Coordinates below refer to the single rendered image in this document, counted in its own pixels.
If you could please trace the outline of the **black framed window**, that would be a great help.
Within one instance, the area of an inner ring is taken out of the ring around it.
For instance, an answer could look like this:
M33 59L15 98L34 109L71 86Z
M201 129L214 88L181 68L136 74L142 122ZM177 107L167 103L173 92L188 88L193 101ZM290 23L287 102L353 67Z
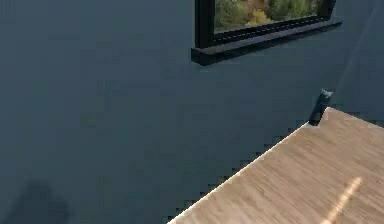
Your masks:
M202 66L334 29L336 0L195 0L195 46Z

